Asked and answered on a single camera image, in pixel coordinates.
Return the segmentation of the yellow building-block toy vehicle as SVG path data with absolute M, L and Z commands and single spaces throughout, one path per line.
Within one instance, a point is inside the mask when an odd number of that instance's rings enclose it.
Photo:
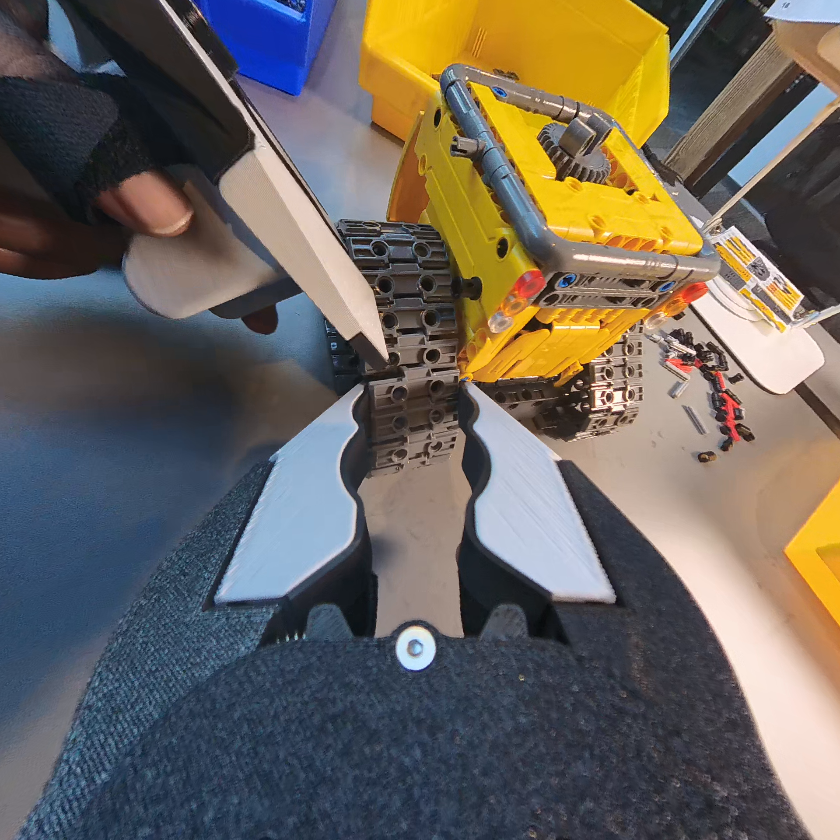
M 592 361 L 720 265 L 614 117 L 465 64 L 416 119 L 388 207 L 445 242 L 477 386 Z

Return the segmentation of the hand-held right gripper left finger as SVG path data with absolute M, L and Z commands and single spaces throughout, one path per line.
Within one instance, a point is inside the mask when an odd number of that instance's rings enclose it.
M 272 457 L 213 593 L 213 607 L 267 606 L 266 639 L 302 634 L 335 604 L 355 636 L 375 631 L 377 582 L 358 489 L 371 469 L 358 384 Z

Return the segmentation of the grey desk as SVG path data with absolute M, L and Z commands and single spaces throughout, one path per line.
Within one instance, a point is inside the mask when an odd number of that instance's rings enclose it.
M 2 278 L 2 838 L 156 565 L 333 402 L 319 312 L 295 297 L 279 314 L 259 337 L 209 314 L 156 318 L 110 272 Z M 838 439 L 800 396 L 745 383 L 757 442 L 699 465 L 645 346 L 638 422 L 552 446 L 683 579 L 807 829 L 838 838 L 838 627 L 784 556 L 837 481 Z

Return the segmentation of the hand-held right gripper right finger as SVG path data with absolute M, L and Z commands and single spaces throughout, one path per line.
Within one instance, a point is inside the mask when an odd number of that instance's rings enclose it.
M 465 635 L 480 635 L 501 606 L 535 637 L 559 632 L 556 606 L 614 606 L 561 457 L 473 383 L 460 386 L 458 420 L 470 487 L 457 558 Z

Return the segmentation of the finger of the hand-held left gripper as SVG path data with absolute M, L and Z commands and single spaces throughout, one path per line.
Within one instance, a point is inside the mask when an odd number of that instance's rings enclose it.
M 241 319 L 305 293 L 370 366 L 389 353 L 375 296 L 295 172 L 258 144 L 213 184 L 194 164 L 170 167 L 194 208 L 174 238 L 135 235 L 127 287 L 167 319 Z

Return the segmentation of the white monitor stand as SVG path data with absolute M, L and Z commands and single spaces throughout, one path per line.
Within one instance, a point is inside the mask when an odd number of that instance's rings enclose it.
M 816 102 L 822 104 L 822 109 L 816 111 L 811 108 L 808 115 L 812 116 L 812 120 L 808 124 L 804 124 L 803 117 L 783 120 L 783 123 L 801 128 L 798 134 L 793 135 L 792 129 L 772 131 L 787 140 L 785 146 L 778 140 L 775 143 L 762 142 L 776 152 L 775 156 L 770 157 L 768 152 L 762 152 L 759 157 L 764 166 L 718 209 L 704 214 L 703 228 L 706 231 L 717 228 L 726 213 L 737 207 L 762 178 L 838 110 L 838 97 L 829 99 L 828 96 L 826 88 L 818 88 Z M 805 327 L 781 333 L 764 321 L 747 301 L 739 298 L 720 279 L 712 281 L 708 294 L 694 302 L 690 309 L 717 338 L 727 354 L 740 365 L 742 371 L 756 385 L 776 395 L 793 391 L 823 366 L 823 351 L 815 340 L 816 324 L 838 314 L 836 305 L 807 319 Z

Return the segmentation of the pile of small building pieces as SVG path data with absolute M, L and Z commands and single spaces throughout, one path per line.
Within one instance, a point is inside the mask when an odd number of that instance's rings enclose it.
M 668 391 L 672 399 L 681 402 L 696 378 L 703 379 L 707 385 L 710 417 L 716 422 L 721 439 L 716 450 L 697 454 L 701 464 L 716 460 L 719 453 L 731 451 L 738 443 L 755 440 L 754 432 L 745 423 L 742 400 L 732 390 L 743 380 L 743 375 L 730 372 L 728 356 L 719 344 L 711 340 L 696 341 L 693 333 L 685 329 L 648 331 L 645 335 L 658 346 L 663 369 L 675 377 Z

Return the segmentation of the person's left hand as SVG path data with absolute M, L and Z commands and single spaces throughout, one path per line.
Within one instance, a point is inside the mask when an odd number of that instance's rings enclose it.
M 83 277 L 117 265 L 132 233 L 172 238 L 194 218 L 180 188 L 157 171 L 131 176 L 93 204 L 116 224 L 79 224 L 51 203 L 2 188 L 2 273 L 37 280 Z

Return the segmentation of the yellow plastic storage bin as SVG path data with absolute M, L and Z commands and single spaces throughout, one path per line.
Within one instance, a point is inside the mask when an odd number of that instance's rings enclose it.
M 784 554 L 839 624 L 839 484 L 785 546 Z
M 405 140 L 449 65 L 594 105 L 645 144 L 669 110 L 667 27 L 628 1 L 370 1 L 360 86 L 373 122 Z

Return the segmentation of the yellow black sticker sheet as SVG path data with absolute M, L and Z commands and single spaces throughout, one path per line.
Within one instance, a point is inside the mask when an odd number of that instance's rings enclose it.
M 710 292 L 748 319 L 763 320 L 779 333 L 802 328 L 818 314 L 803 292 L 736 227 L 710 237 L 721 264 Z

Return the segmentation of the blue plastic storage bin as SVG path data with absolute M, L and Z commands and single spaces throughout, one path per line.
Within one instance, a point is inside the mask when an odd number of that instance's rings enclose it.
M 319 52 L 335 1 L 197 1 L 240 73 L 297 96 Z

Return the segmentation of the grey toy track belt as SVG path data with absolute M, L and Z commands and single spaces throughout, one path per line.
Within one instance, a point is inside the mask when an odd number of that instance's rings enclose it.
M 445 242 L 426 224 L 343 219 L 338 232 L 374 293 L 389 352 L 374 371 L 325 325 L 336 393 L 366 387 L 370 476 L 446 461 L 459 430 L 459 369 Z
M 643 329 L 633 325 L 586 363 L 560 374 L 519 376 L 478 387 L 515 419 L 567 442 L 632 424 L 644 398 Z

